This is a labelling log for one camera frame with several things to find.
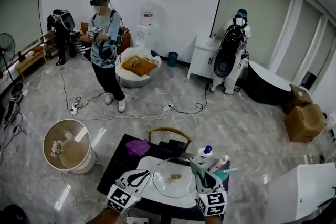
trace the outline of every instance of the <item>gray floor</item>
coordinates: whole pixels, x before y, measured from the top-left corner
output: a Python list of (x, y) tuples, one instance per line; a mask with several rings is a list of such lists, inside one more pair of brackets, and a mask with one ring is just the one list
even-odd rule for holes
[[(23, 127), (3, 152), (0, 166), (0, 209), (10, 203), (21, 206), (32, 223), (85, 223), (103, 208), (105, 197), (96, 191), (103, 172), (124, 133), (146, 138), (146, 130), (154, 126), (178, 128), (195, 139), (188, 151), (212, 145), (214, 156), (230, 156), (232, 167), (239, 171), (230, 176), (228, 207), (224, 223), (261, 223), (267, 203), (267, 182), (277, 178), (298, 164), (309, 152), (317, 161), (320, 152), (331, 140), (329, 133), (323, 133), (309, 144), (290, 143), (283, 123), (284, 114), (279, 107), (258, 104), (243, 90), (232, 96), (216, 92), (207, 93), (207, 107), (197, 115), (183, 115), (169, 112), (163, 120), (113, 119), (87, 120), (82, 122), (89, 129), (91, 140), (105, 132), (95, 146), (102, 165), (95, 165), (87, 174), (64, 175), (71, 186), (79, 213), (71, 193), (64, 200), (66, 188), (60, 172), (50, 167), (44, 159), (42, 142), (45, 133), (55, 122), (71, 117), (66, 109), (60, 68), (56, 60), (42, 65), (27, 76), (27, 95), (21, 102)], [(92, 66), (80, 58), (71, 59), (63, 67), (65, 87), (69, 104), (81, 96), (82, 101), (103, 92), (98, 84)], [(175, 107), (193, 112), (195, 103), (204, 103), (206, 80), (192, 76), (187, 80), (188, 68), (170, 68), (163, 63), (161, 76), (147, 84), (142, 90), (170, 92)], [(127, 95), (127, 115), (162, 115), (162, 108), (171, 102), (169, 95), (151, 94), (132, 89), (124, 90)], [(107, 114), (120, 115), (117, 103), (106, 106), (105, 96), (90, 104)], [(107, 119), (108, 116), (93, 111), (88, 106), (80, 110), (79, 119)], [(12, 136), (6, 130), (7, 141)], [(186, 223), (173, 220), (173, 223)]]

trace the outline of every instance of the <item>black backpack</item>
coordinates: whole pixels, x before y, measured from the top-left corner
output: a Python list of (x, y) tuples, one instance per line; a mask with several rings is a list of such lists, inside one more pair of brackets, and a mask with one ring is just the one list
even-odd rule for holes
[(234, 54), (237, 52), (241, 42), (246, 41), (245, 36), (245, 27), (247, 23), (243, 25), (238, 25), (236, 18), (233, 18), (233, 24), (229, 26), (226, 30), (224, 37), (221, 42), (221, 47), (224, 50), (229, 52), (233, 52)]

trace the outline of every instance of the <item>black pants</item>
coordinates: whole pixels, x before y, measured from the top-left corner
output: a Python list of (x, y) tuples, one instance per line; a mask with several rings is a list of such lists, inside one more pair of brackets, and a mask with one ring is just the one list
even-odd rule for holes
[(118, 81), (115, 77), (116, 68), (102, 68), (94, 63), (92, 64), (96, 77), (99, 84), (104, 88), (105, 92), (112, 93), (114, 98), (117, 101), (121, 101), (125, 98), (124, 93), (122, 92)]
[(67, 35), (61, 31), (55, 33), (55, 40), (58, 48), (58, 61), (65, 63), (65, 45), (68, 41)]

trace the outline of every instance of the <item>clear plastic lid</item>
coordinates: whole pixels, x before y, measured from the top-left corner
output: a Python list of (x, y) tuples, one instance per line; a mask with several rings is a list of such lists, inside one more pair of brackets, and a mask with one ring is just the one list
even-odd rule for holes
[(43, 141), (43, 152), (52, 167), (73, 170), (87, 158), (90, 146), (90, 135), (84, 124), (68, 119), (50, 127)]
[(184, 197), (196, 188), (189, 160), (175, 157), (158, 164), (153, 183), (161, 195), (170, 198)]

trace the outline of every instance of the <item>round white sofa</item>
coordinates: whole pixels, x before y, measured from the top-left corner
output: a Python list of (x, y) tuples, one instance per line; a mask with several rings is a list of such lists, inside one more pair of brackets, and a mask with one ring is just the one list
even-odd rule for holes
[[(148, 74), (145, 74), (143, 76), (138, 76), (137, 74), (127, 69), (124, 69), (121, 65), (135, 55), (141, 58), (147, 57), (148, 59), (153, 60), (154, 63), (157, 65), (157, 67), (155, 67)], [(161, 62), (162, 61), (160, 56), (157, 55), (153, 57), (151, 51), (147, 48), (144, 47), (127, 48), (121, 55), (118, 55), (117, 58), (118, 64), (115, 67), (115, 75), (118, 81), (120, 77), (120, 85), (123, 87), (126, 88), (142, 87), (158, 75), (158, 73), (160, 72), (159, 69), (161, 66)]]

